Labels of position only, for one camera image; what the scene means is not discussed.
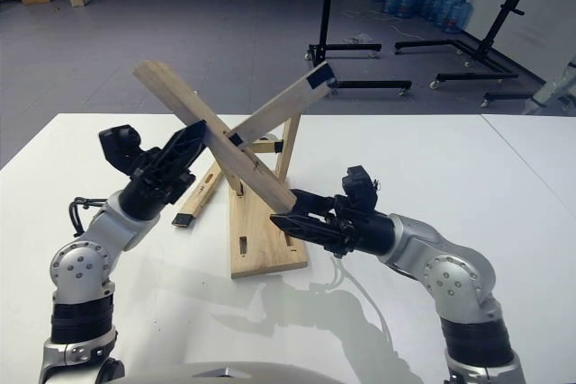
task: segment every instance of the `wooden post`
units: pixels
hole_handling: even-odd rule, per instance
[[[288,165],[292,158],[292,151],[294,149],[294,142],[296,141],[296,133],[298,132],[300,117],[300,114],[296,114],[294,117],[288,119],[284,124],[284,131],[282,134],[282,153],[278,159],[276,159],[276,169],[274,170],[276,176],[282,182],[285,182],[286,175],[288,174]]]

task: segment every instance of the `black cable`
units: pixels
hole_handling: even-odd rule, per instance
[[[83,198],[76,197],[68,206],[68,215],[70,216],[70,221],[72,222],[72,227],[76,231],[74,237],[82,236],[85,231],[82,227],[82,220],[80,219],[80,214],[78,213],[78,206],[82,206],[83,209],[89,209],[90,207],[102,207],[106,203],[105,198]]]

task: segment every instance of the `black tape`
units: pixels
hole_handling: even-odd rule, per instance
[[[238,134],[234,134],[232,137],[229,138],[229,140],[232,141],[232,144],[236,147],[238,147],[240,144],[244,142],[244,140],[240,138],[240,135]]]
[[[54,344],[75,344],[105,335],[112,329],[113,296],[76,305],[54,305],[52,333]]]
[[[189,215],[187,213],[178,213],[174,220],[172,221],[172,225],[176,225],[177,227],[184,227],[187,228],[192,224],[194,220],[194,215]]]
[[[274,142],[274,153],[282,153],[284,149],[284,140],[281,139],[280,141]]]
[[[514,360],[503,320],[460,324],[442,319],[448,354],[457,362],[481,368],[504,366]]]
[[[338,86],[336,78],[334,77],[334,72],[332,71],[332,68],[329,64],[324,65],[316,72],[314,72],[314,74],[307,76],[306,79],[308,80],[308,84],[312,89],[315,89],[326,81],[333,81],[333,83],[327,83],[330,87]]]

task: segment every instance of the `wooden board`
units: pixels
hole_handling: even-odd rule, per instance
[[[139,64],[132,73],[152,92],[168,109],[170,109],[184,125],[192,125],[201,118],[189,110],[184,102],[186,98],[194,96],[190,87],[177,76],[165,63],[145,61]],[[238,195],[242,194],[242,182],[240,179],[217,157],[220,169],[226,176],[228,184],[234,188]]]
[[[292,210],[296,196],[254,152],[249,148],[240,150],[226,137],[229,132],[226,124],[168,65],[145,61],[134,70],[134,75],[184,123],[206,121],[204,144],[219,163],[223,163],[220,167],[232,168],[233,173],[244,181],[244,187],[253,188],[276,212]]]
[[[330,94],[336,83],[334,72],[326,62],[320,63],[256,110],[249,118],[231,130],[242,142],[252,143],[284,121],[299,115],[307,107]]]
[[[229,205],[232,279],[308,265],[304,242],[280,231],[270,221],[272,209],[249,187],[241,197],[230,189]]]
[[[250,148],[256,153],[277,153],[276,150],[282,147],[282,141],[271,141],[260,139],[255,141]],[[208,203],[214,191],[218,187],[222,178],[222,170],[217,162],[214,162],[208,172],[200,182],[196,182],[196,187],[176,214],[172,225],[187,228],[193,220],[200,216],[204,206]]]
[[[214,162],[210,169],[182,206],[182,209],[175,216],[172,225],[177,227],[188,227],[192,221],[200,215],[203,207],[208,203],[211,196],[216,191],[216,187],[222,178],[222,170],[217,162]]]

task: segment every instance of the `cable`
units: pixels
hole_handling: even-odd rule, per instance
[[[396,32],[398,32],[400,35],[402,36],[408,36],[409,38],[416,38],[419,40],[424,40],[424,38],[422,38],[421,36],[418,35],[410,35],[409,33],[404,33],[403,31],[400,31],[396,26],[390,26],[392,27]]]
[[[84,209],[89,209],[90,207],[102,207],[106,203],[105,198],[83,198],[76,197],[68,206],[68,215],[70,215],[70,221],[72,222],[72,227],[76,230],[74,237],[82,236],[85,231],[82,227],[82,220],[80,219],[80,214],[78,213],[78,206],[82,206]]]

